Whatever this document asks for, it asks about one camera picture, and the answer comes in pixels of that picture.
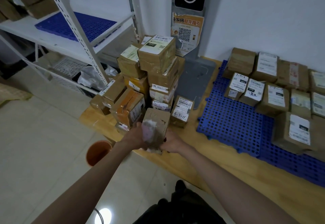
black shoe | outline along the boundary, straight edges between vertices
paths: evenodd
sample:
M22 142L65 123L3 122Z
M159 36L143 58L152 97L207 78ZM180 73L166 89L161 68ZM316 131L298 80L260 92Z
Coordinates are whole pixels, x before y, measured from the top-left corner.
M186 189L186 185L185 185L184 181L178 180L176 182L175 191L184 190L184 189Z
M158 205L165 205L168 203L168 200L166 198L161 198L159 201L158 201Z

person's left hand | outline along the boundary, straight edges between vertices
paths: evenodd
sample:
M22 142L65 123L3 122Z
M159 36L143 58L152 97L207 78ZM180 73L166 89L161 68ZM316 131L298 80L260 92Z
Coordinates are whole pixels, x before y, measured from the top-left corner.
M148 146L142 138L141 122L137 122L136 125L124 135L123 139L119 143L123 143L130 151L140 148L146 150Z

qr code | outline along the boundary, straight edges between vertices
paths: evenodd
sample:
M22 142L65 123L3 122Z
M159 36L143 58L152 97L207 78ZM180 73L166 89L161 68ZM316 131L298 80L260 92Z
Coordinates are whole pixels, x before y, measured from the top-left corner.
M191 36L191 30L180 28L178 31L178 38L189 42L189 37Z

blue plastic grid tile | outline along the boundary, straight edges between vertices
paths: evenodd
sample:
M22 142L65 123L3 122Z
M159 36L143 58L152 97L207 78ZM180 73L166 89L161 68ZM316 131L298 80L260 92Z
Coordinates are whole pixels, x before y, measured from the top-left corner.
M90 42L116 24L116 21L110 21L87 14L77 12L74 14ZM61 12L39 22L35 27L41 31L78 41Z
M295 155L271 143L274 119L254 112L246 104L225 98L229 79L222 78L223 61L197 132L208 139L230 145L238 153L246 152L275 167L325 187L325 163L307 155Z

left arm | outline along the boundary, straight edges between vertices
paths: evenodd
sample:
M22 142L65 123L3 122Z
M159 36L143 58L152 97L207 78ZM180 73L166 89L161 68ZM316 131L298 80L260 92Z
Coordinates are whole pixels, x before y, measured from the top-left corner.
M140 122L32 224L86 223L120 163L132 150L139 148L146 148Z

